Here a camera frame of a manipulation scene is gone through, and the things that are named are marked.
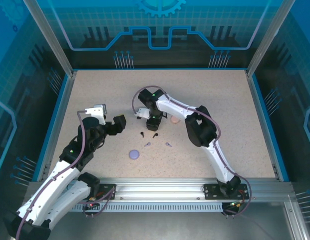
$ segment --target purple small object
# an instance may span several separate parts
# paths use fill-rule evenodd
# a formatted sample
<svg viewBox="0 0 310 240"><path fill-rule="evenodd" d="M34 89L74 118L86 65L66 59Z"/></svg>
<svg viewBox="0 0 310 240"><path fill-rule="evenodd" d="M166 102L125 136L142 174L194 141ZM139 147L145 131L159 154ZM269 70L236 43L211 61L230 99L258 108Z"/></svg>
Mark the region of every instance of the purple small object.
<svg viewBox="0 0 310 240"><path fill-rule="evenodd" d="M133 160L136 160L137 158L139 158L139 151L137 150L132 150L129 152L129 157Z"/></svg>

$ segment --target enclosure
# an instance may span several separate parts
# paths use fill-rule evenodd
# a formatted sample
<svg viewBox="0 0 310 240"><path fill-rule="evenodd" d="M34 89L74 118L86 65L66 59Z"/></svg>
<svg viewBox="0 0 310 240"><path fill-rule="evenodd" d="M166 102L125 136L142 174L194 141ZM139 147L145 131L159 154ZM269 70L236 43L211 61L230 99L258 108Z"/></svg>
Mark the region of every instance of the enclosure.
<svg viewBox="0 0 310 240"><path fill-rule="evenodd" d="M168 114L154 136L136 119L149 85L208 109L251 185L243 215L206 199L216 172L183 121ZM126 128L83 172L115 184L114 199L94 219L74 205L49 240L310 240L310 0L0 0L0 240L6 211L77 136L76 112L98 104Z"/></svg>

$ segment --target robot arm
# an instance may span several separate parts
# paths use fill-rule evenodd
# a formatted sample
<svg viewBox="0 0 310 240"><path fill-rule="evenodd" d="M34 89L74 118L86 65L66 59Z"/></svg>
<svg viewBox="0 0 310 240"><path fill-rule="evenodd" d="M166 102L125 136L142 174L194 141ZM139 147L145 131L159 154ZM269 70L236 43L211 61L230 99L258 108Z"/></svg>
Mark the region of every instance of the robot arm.
<svg viewBox="0 0 310 240"><path fill-rule="evenodd" d="M81 171L93 158L93 153L103 145L107 135L114 136L125 129L126 119L124 115L120 115L114 117L114 124L106 122L105 105L96 105L93 108L88 108L86 109L86 114L91 114L92 116L83 119L85 148L82 157L73 168L68 169L55 178L57 173L70 166L79 156L83 140L82 130L79 126L77 137L64 148L59 156L60 160L52 173L33 197L21 206L17 212L8 212L6 214L4 223L12 237L16 236L21 220L25 217L26 212L30 211L22 227L20 240L46 240L56 223L74 205L82 199L96 197L99 190L99 179L87 172L81 174ZM59 197L74 178L78 178L76 184ZM29 209L35 196L52 179L53 181L41 192L34 206Z"/></svg>
<svg viewBox="0 0 310 240"><path fill-rule="evenodd" d="M161 90L154 93L144 89L140 92L138 99L147 107L140 108L136 114L137 118L146 118L146 126L149 130L156 131L161 122L163 113L171 114L178 119L185 121L189 140L197 147L200 147L206 154L216 173L217 182L224 196L229 196L240 184L239 177L232 174L224 165L229 166L218 141L213 146L212 141L217 137L216 126L207 118L191 111L198 110L208 116L209 112L204 106L193 107L177 101L167 95L164 95Z"/></svg>

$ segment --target table surface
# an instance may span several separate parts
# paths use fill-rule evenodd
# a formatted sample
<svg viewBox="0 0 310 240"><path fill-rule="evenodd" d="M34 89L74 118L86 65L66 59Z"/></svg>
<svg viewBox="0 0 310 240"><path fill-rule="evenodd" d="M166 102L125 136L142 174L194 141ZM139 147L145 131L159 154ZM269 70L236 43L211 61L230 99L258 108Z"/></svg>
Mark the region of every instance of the table surface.
<svg viewBox="0 0 310 240"><path fill-rule="evenodd" d="M275 177L243 70L78 71L50 171L63 148L77 135L76 112L106 104L106 120L124 114L126 129L116 136L107 136L83 172L100 178L214 178L208 158L189 141L183 121L173 124L170 116L163 118L159 135L153 138L154 132L147 130L146 120L136 119L131 100L138 89L147 85L158 85L190 106L204 105L220 125L221 148L237 173L249 178ZM136 109L143 107L138 99L134 104ZM130 159L131 150L138 150L140 157Z"/></svg>

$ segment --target purple cable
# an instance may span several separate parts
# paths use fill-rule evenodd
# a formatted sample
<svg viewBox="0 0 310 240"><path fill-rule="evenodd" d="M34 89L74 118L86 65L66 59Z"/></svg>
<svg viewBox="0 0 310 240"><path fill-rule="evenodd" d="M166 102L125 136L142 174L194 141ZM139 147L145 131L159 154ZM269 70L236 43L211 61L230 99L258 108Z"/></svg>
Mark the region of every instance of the purple cable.
<svg viewBox="0 0 310 240"><path fill-rule="evenodd" d="M97 212L97 213L95 213L95 214L92 213L91 215L88 215L88 214L86 214L86 212L85 212L85 208L83 208L83 214L85 214L86 217L92 217L92 218L93 218L94 216L100 215L100 214L105 210L105 208L106 208L106 206L107 206L109 200L111 199L111 196L113 195L113 192L114 192L114 191L115 191L115 189L112 188L112 189L111 189L106 195L104 195L101 199L96 200L96 201L91 201L91 202L85 202L85 203L83 203L83 204L96 204L96 203L99 203L101 200L103 200L105 197L109 196L108 199L107 199L107 202L105 203L105 205L102 207L102 209L101 209L99 212Z"/></svg>
<svg viewBox="0 0 310 240"><path fill-rule="evenodd" d="M235 214L235 216L237 215L237 213L235 211L231 211L231 210L226 210L226 212L229 212L229 213L232 213L232 214ZM252 221L255 225L257 225L261 231L263 231L270 239L272 240L275 240L259 223L257 223L255 220L253 220L252 218L250 217L247 217L245 215L241 215L243 218L245 219L248 219L250 221Z"/></svg>
<svg viewBox="0 0 310 240"><path fill-rule="evenodd" d="M250 183L248 182L248 180L247 180L245 177L243 177L243 176L241 176L241 175L235 173L234 171L232 171L232 170L227 166L227 164L225 163L224 159L222 158L222 156L221 156L221 154L220 154L220 152L219 152L219 150L218 150L218 148L217 148L217 146L216 146L216 142L217 142L217 140L218 140L218 139L220 138L220 136L221 136L221 130L220 130L220 127L219 127L218 123L217 123L215 120L213 120L211 117L209 117L207 114L204 114L204 113L201 112L201 111L198 111L198 110L193 109L193 108L186 108L186 107L184 107L183 105L179 104L178 102L173 101L171 98L169 98L169 96L167 95L167 93L166 93L161 87L156 86L156 85L149 85L149 86L142 87L140 90L138 90L138 91L135 93L135 95L134 95L134 97L133 97L133 99L132 99L132 102L131 102L131 106L132 106L133 111L134 111L135 114L137 114L137 112L136 112L136 109L135 109L135 107L134 107L134 100L135 100L135 98L137 97L137 95L138 95L141 91L143 91L144 89L147 89L147 88L157 88L157 89L160 89L160 90L164 93L165 97L166 97L170 102L172 102L173 104L175 104L175 105L177 105L177 106L179 106L179 107L181 107L181 108L183 108L183 109L186 109L186 110L195 112L195 113L197 113L197 114L199 114L199 115L201 115L201 116L204 116L205 118L207 118L208 120L210 120L210 121L216 126L216 128L217 128L217 130L218 130L218 134L217 134L217 137L215 138L215 140L214 140L214 142L213 142L213 147L215 148L215 150L216 150L216 152L217 152L217 154L218 154L218 157L220 158L221 162L223 163L223 165L225 166L225 168L226 168L230 173L232 173L233 175L235 175L235 176L237 176L237 177L243 179L243 180L247 183L247 185L248 185L248 187L249 187L249 194L250 194L250 197L249 197L249 199L248 199L248 202L247 202L246 206L244 207L244 209L242 209L242 211L240 211L240 212L237 213L236 215L238 216L238 215L242 214L242 213L248 208L248 206L250 205L250 202L251 202L251 198L252 198L251 185L250 185Z"/></svg>
<svg viewBox="0 0 310 240"><path fill-rule="evenodd" d="M25 221L26 221L26 218L28 217L29 213L31 212L33 206L35 205L37 199L39 198L39 196L43 193L43 191L48 187L48 185L50 185L53 181L56 180L57 177L59 177L61 174L63 174L64 172L66 172L67 170L69 170L70 168L72 168L73 166L75 166L78 161L80 160L81 156L83 155L84 153L84 150L85 150L85 127L84 127L84 123L80 117L80 113L85 113L86 111L78 111L77 112L77 116L78 116L78 119L79 119L79 122L80 122L80 126L81 126L81 133L82 133L82 144L81 144L81 150L80 150L80 153L78 155L78 157L76 158L76 160L71 164L69 165L68 167L66 167L64 170L58 172L55 176L53 176L42 188L41 190L38 192L38 194L35 196L34 200L32 201L32 203L30 204L28 210L26 211L24 217L22 218L20 224L19 224L19 227L18 227L18 230L16 232L16 238L15 240L19 240L19 236L20 236L20 232L21 232L21 228L23 227Z"/></svg>

